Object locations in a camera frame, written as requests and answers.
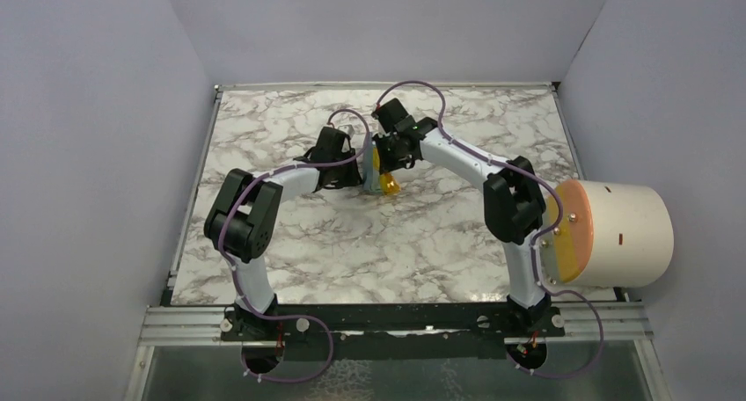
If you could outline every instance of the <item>marble surface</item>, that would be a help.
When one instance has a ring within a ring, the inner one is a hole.
[[[225,261],[202,235],[224,174],[266,171],[314,144],[329,113],[366,115],[380,90],[227,91],[223,94],[188,226],[174,304],[232,303]],[[576,177],[567,138],[548,89],[444,90],[446,128],[461,140],[509,158],[529,158],[556,185]],[[440,99],[427,89],[396,91],[409,113],[435,117]],[[353,145],[363,128],[351,115]],[[502,301],[508,270],[501,243],[484,224],[481,194],[455,174],[420,162],[394,172],[396,196],[361,188],[322,190],[282,204],[267,249],[269,280],[281,303],[427,303]],[[585,288],[595,300],[608,288]]]

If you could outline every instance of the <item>wall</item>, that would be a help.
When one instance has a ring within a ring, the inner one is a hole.
[[[0,399],[121,399],[213,90],[168,0],[0,0]]]
[[[746,393],[746,5],[608,0],[559,88],[591,179],[657,190],[671,266],[640,291],[675,399]]]
[[[559,81],[604,0],[171,0],[219,84]]]

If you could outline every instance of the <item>marble table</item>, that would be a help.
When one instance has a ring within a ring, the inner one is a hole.
[[[529,158],[557,185],[577,176],[549,88],[443,89],[446,128],[495,154]],[[202,235],[213,200],[232,168],[266,171],[302,155],[329,113],[369,113],[381,89],[305,88],[226,91],[189,219],[173,304],[232,303],[225,261]],[[440,99],[428,89],[395,91],[416,119],[435,117]],[[355,129],[344,115],[338,125]],[[371,126],[377,129],[374,120]],[[428,163],[396,171],[396,196],[361,188],[322,190],[281,205],[267,249],[269,280],[281,303],[431,303],[503,301],[508,270],[501,243],[486,229],[481,194],[455,174]],[[613,300],[609,288],[585,288]]]

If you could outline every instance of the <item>metal frame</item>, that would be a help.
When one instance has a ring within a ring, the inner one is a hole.
[[[380,89],[388,83],[384,82],[309,82],[309,83],[271,83],[271,84],[243,84],[215,86],[216,97],[210,116],[208,133],[203,143],[201,157],[195,174],[194,182],[186,208],[184,222],[179,234],[177,250],[174,253],[166,290],[173,289],[176,274],[179,270],[181,254],[189,225],[189,219],[194,210],[197,188],[201,180],[202,170],[207,159],[210,140],[215,129],[224,91],[241,90],[308,90],[308,89]],[[445,88],[476,88],[476,87],[512,87],[524,89],[549,89],[557,106],[560,122],[565,131],[567,142],[574,159],[578,175],[581,179],[585,174],[581,168],[580,158],[567,127],[561,110],[557,90],[550,83],[435,83]],[[584,303],[555,303],[565,320],[564,337],[539,338],[539,342],[583,342],[597,341],[598,330],[593,313]],[[670,401],[668,385],[653,346],[653,331],[647,320],[642,303],[602,302],[594,303],[603,321],[604,337],[606,340],[634,341],[640,360],[640,369],[646,379],[653,400]],[[221,341],[220,323],[224,318],[225,306],[195,306],[195,307],[149,307],[143,320],[140,338],[135,354],[135,364],[130,376],[129,385],[125,393],[126,400],[140,400],[143,398],[148,380],[153,354],[157,346],[256,346],[274,347],[276,341]],[[519,339],[505,338],[507,344],[520,342]]]

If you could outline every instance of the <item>floor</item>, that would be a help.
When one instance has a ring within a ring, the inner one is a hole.
[[[232,168],[266,171],[302,155],[330,112],[347,106],[368,114],[381,90],[223,93],[172,303],[233,301],[227,264],[202,235],[224,174]],[[446,127],[460,139],[497,155],[527,157],[553,185],[577,177],[549,88],[443,90]],[[427,89],[405,88],[394,96],[415,119],[435,117],[440,108]],[[339,118],[337,124],[353,125],[353,145],[362,146],[357,119]],[[396,196],[322,190],[282,204],[266,253],[281,303],[505,300],[508,270],[500,242],[484,225],[479,191],[427,163],[394,175],[402,186]],[[582,292],[593,300],[615,298],[610,288]]]

